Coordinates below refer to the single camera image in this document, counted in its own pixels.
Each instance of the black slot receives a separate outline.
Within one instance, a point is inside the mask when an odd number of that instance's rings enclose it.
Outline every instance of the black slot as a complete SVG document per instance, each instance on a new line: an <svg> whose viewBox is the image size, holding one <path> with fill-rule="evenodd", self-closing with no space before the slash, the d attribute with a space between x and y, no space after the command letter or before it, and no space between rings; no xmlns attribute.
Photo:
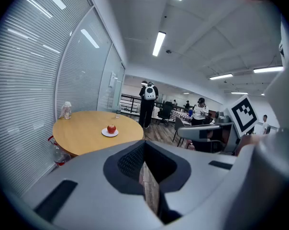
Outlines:
<svg viewBox="0 0 289 230"><path fill-rule="evenodd" d="M218 168L222 168L222 169L226 169L226 170L230 170L232 168L232 164L229 164L229 163L223 163L223 162L219 162L219 161L211 161L209 163L209 165L212 165L212 166L215 166L215 167L218 167Z"/></svg>
<svg viewBox="0 0 289 230"><path fill-rule="evenodd" d="M77 183L62 181L36 208L35 212L45 220L51 222L67 201Z"/></svg>

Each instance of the red apple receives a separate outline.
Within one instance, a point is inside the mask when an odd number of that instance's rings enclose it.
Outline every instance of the red apple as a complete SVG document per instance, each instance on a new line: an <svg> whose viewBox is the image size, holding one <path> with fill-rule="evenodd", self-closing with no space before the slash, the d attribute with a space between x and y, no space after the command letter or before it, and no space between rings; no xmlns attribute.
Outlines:
<svg viewBox="0 0 289 230"><path fill-rule="evenodd" d="M116 126L115 126L115 125L108 125L108 126L107 126L107 131L108 131L108 133L110 133L110 134L115 133L115 131L116 131Z"/></svg>

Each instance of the white wall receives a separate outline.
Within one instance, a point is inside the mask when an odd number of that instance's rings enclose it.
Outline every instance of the white wall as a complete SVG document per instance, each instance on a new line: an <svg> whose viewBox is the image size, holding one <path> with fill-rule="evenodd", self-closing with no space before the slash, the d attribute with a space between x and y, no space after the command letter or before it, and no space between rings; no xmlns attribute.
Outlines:
<svg viewBox="0 0 289 230"><path fill-rule="evenodd" d="M241 95L226 95L227 103L233 103L237 101ZM266 101L265 97L258 97L258 96L249 96L251 105L254 107L255 112L258 115L259 118L259 124L255 127L256 130L261 128L261 125L263 123L263 115L267 115L268 119L267 122L270 126L279 128L278 120L270 106L270 104ZM221 110L223 110L226 107L226 105L221 106Z"/></svg>
<svg viewBox="0 0 289 230"><path fill-rule="evenodd" d="M181 63L179 66L173 62L157 66L153 60L151 62L144 61L143 64L131 63L126 74L168 83L221 104L225 103L223 91L220 91L213 82L208 81L200 72L191 70Z"/></svg>
<svg viewBox="0 0 289 230"><path fill-rule="evenodd" d="M178 106L183 106L186 104L186 101L189 101L191 106L194 106L197 102L198 99L203 97L198 94L179 94L175 93L172 88L168 88L163 84L156 84L158 88L158 93L161 96L166 95L165 101L174 101L176 100L178 103ZM139 92L141 90L141 86L136 87L136 86L131 86L124 84L122 87L122 94L128 94L128 95L133 95L133 96L139 96ZM213 101L209 98L205 98L205 103L207 104L208 108L213 111L219 111L221 104Z"/></svg>
<svg viewBox="0 0 289 230"><path fill-rule="evenodd" d="M113 11L112 5L116 6L116 4L112 3L120 3L123 1L119 0L93 0L95 7L99 13L100 18L102 19L111 39L118 51L118 54L124 64L125 67L128 65L128 56L127 50L124 45L122 33L118 27L118 22L115 17L115 13Z"/></svg>
<svg viewBox="0 0 289 230"><path fill-rule="evenodd" d="M128 95L133 95L133 96L139 96L139 92L141 90L141 87L135 87L131 85L126 85L124 84L122 86L122 94L128 94Z"/></svg>

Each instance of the desk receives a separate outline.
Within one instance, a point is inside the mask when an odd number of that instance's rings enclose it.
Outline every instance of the desk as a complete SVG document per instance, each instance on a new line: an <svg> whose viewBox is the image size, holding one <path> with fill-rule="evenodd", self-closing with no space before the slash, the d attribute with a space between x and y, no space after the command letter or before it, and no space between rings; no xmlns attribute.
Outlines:
<svg viewBox="0 0 289 230"><path fill-rule="evenodd" d="M101 131L108 125L115 125L119 134L106 137ZM129 117L115 113L86 111L72 113L71 119L58 119L53 125L56 142L73 156L101 150L121 143L141 140L144 131Z"/></svg>

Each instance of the black chair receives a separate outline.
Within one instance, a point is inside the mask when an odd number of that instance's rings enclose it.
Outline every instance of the black chair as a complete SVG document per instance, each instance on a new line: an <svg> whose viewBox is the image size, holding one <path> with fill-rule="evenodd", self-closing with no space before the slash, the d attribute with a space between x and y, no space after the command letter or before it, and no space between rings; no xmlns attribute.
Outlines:
<svg viewBox="0 0 289 230"><path fill-rule="evenodd" d="M163 109L161 111L158 112L158 117L160 117L162 120L157 120L159 121L159 123L157 125L159 125L160 123L163 123L165 124L165 126L168 127L169 125L169 118L170 118L170 115L171 115L171 111L173 109L173 105L171 102L166 102L163 106Z"/></svg>

